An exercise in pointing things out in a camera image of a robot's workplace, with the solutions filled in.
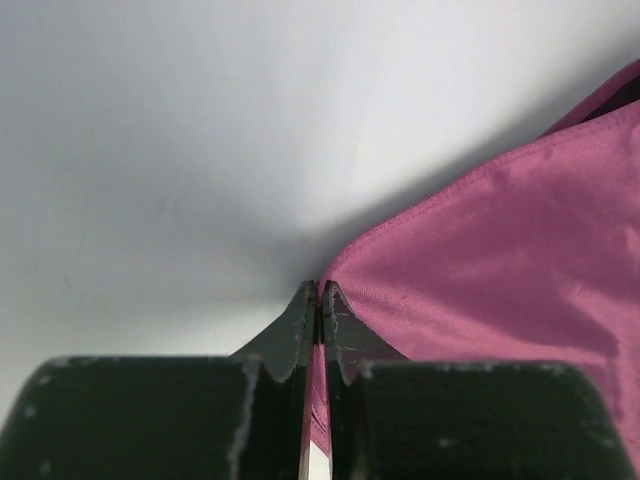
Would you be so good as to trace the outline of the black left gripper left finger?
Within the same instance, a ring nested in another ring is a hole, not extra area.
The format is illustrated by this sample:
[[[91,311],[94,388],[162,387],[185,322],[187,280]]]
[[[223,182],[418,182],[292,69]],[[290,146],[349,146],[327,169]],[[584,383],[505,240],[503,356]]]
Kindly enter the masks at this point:
[[[304,479],[316,286],[229,356],[40,365],[1,431],[5,479]]]

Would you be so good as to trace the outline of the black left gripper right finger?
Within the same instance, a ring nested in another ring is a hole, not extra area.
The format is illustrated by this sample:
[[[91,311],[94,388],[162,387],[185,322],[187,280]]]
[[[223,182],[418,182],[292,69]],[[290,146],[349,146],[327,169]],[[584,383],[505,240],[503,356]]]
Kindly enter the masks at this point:
[[[335,282],[322,339],[335,479],[634,479],[595,385],[562,362],[412,362]]]

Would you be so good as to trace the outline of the magenta satin napkin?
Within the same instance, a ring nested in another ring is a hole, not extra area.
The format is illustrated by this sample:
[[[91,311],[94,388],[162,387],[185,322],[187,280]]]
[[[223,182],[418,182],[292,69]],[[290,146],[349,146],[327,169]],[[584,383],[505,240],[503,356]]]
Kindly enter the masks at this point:
[[[638,65],[535,141],[361,235],[324,280],[411,360],[582,368],[637,458]]]

